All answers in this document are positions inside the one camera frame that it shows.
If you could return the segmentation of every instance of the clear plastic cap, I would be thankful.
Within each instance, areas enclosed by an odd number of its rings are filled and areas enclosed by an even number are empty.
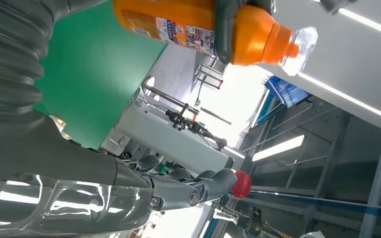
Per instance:
[[[314,27],[306,27],[297,30],[293,34],[290,39],[290,45],[293,47],[289,47],[289,49],[291,51],[294,49],[294,46],[297,46],[297,56],[294,57],[291,52],[288,52],[281,63],[283,70],[289,76],[295,76],[303,70],[316,45],[316,41],[318,41],[318,32]]]

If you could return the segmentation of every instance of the glossy gray surface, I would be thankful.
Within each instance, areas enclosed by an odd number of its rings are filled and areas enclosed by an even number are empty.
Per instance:
[[[0,237],[115,233],[147,221],[153,189],[13,173],[0,180]]]

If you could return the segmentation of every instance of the screw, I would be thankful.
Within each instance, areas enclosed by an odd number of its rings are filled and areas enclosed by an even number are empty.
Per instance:
[[[157,202],[158,202],[157,198],[153,198],[153,199],[151,199],[150,205],[153,206],[153,207],[156,207],[157,206]]]
[[[189,205],[191,207],[194,207],[198,204],[198,202],[199,202],[199,193],[195,191],[190,196]]]

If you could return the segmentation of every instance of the white wall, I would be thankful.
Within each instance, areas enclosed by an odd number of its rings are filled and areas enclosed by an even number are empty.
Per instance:
[[[346,9],[381,24],[381,0],[359,0]],[[304,70],[306,75],[381,111],[380,31],[342,14],[329,16],[313,0],[277,0],[274,18],[292,29],[306,26],[317,28],[319,40]],[[371,108],[359,106],[300,76],[289,77],[277,66],[261,66],[381,127],[379,112],[371,112]]]

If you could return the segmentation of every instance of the bottle label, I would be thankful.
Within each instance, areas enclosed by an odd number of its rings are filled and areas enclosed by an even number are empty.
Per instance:
[[[214,31],[135,11],[124,10],[122,14],[136,34],[215,55]]]

